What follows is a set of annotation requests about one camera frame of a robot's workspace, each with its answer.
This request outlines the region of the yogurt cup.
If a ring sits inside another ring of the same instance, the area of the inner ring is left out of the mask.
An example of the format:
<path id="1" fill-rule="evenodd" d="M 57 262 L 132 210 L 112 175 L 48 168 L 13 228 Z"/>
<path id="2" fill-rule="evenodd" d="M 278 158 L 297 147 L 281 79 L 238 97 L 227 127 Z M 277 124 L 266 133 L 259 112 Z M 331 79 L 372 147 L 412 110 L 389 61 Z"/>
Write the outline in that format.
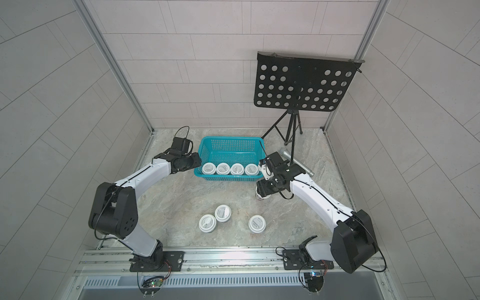
<path id="1" fill-rule="evenodd" d="M 254 215 L 249 219 L 248 226 L 253 233 L 260 234 L 266 229 L 266 220 L 260 215 Z"/>
<path id="2" fill-rule="evenodd" d="M 245 167 L 240 163 L 234 163 L 230 168 L 230 174 L 233 176 L 242 176 L 245 173 Z"/>
<path id="3" fill-rule="evenodd" d="M 257 200 L 260 200 L 260 201 L 262 201 L 262 200 L 267 200 L 267 199 L 269 199 L 269 198 L 271 197 L 271 195 L 261 196 L 258 192 L 256 192 L 255 195 L 256 195 L 256 199 L 257 199 Z"/>
<path id="4" fill-rule="evenodd" d="M 251 163 L 244 168 L 244 173 L 248 176 L 257 176 L 259 172 L 259 166 L 257 164 Z"/>
<path id="5" fill-rule="evenodd" d="M 231 172 L 230 165 L 225 162 L 221 162 L 216 166 L 217 175 L 226 176 L 226 175 L 229 175 L 230 172 Z"/>
<path id="6" fill-rule="evenodd" d="M 220 222 L 220 223 L 228 222 L 231 218 L 231 215 L 232 215 L 232 210 L 226 204 L 222 204 L 218 206 L 214 212 L 214 216 L 217 222 Z"/>
<path id="7" fill-rule="evenodd" d="M 199 229 L 203 233 L 212 233 L 217 225 L 217 220 L 212 214 L 205 214 L 199 220 Z"/>
<path id="8" fill-rule="evenodd" d="M 202 168 L 201 172 L 203 175 L 215 175 L 216 174 L 216 165 L 212 162 L 206 162 Z"/>

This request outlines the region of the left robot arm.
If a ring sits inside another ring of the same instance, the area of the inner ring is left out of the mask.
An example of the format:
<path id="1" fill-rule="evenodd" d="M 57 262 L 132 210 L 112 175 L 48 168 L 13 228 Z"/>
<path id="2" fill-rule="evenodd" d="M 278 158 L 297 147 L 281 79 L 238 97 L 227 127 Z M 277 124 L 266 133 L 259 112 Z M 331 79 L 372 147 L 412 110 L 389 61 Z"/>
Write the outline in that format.
<path id="1" fill-rule="evenodd" d="M 89 227 L 95 233 L 120 241 L 132 251 L 132 272 L 159 270 L 165 263 L 163 244 L 138 224 L 138 200 L 163 178 L 200 166 L 197 152 L 162 152 L 132 175 L 114 183 L 100 184 L 92 204 Z"/>

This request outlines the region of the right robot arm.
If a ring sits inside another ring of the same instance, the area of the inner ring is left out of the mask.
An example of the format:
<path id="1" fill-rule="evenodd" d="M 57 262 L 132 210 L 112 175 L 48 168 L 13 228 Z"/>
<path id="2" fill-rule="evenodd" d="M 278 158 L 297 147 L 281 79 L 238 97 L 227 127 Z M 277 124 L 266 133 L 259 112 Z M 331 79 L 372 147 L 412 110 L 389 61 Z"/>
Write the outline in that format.
<path id="1" fill-rule="evenodd" d="M 352 274 L 380 251 L 370 215 L 353 211 L 336 201 L 318 186 L 308 174 L 277 174 L 256 183 L 256 192 L 261 198 L 287 190 L 303 200 L 332 232 L 328 253 L 347 273 Z"/>

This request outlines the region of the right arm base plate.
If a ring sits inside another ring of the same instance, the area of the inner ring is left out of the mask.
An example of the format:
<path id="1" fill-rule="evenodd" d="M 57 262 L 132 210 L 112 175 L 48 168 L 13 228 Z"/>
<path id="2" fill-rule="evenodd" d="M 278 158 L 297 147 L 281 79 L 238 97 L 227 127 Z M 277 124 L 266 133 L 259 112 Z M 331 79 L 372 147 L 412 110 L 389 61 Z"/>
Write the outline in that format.
<path id="1" fill-rule="evenodd" d="M 334 262 L 327 260 L 314 261 L 300 249 L 286 249 L 278 247 L 276 254 L 282 257 L 284 269 L 287 271 L 297 270 L 333 270 Z"/>

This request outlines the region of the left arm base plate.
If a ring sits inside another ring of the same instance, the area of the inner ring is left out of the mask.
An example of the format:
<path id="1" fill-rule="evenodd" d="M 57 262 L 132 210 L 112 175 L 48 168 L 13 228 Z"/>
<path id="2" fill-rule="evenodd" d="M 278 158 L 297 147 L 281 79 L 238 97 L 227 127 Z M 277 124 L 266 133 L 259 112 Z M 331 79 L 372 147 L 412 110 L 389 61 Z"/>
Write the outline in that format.
<path id="1" fill-rule="evenodd" d="M 163 251 L 162 253 L 156 252 L 150 257 L 143 257 L 134 255 L 131 262 L 129 271 L 136 272 L 180 272 L 183 259 L 185 256 L 184 251 Z"/>

